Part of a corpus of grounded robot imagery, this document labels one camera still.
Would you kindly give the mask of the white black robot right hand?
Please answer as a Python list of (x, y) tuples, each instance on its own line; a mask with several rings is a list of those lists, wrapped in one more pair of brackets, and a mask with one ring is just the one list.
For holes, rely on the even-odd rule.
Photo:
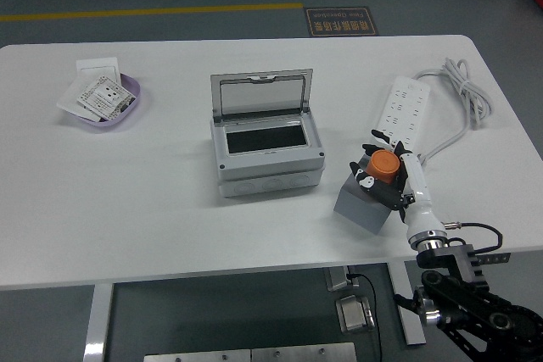
[(384, 145), (364, 144), (370, 158), (363, 168), (350, 163), (358, 187), (386, 208), (397, 211), (408, 226), (407, 241), (419, 253), (447, 245), (444, 225), (432, 210), (432, 199), (418, 156), (403, 142), (392, 143), (378, 130), (372, 135)]

